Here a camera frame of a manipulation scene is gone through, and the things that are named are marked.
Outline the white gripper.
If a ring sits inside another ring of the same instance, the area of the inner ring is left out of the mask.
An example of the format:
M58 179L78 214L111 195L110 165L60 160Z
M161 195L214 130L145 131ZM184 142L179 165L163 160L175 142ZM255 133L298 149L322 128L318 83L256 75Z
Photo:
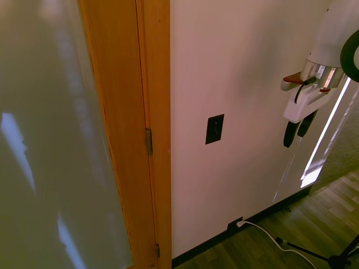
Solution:
M284 134L283 145L289 148L297 132L297 124L301 120L297 135L304 137L312 124L319 108L324 106L333 96L334 89L321 92L317 87L306 87L301 90L297 102L295 103L296 93L294 92L287 103L283 116L288 120Z

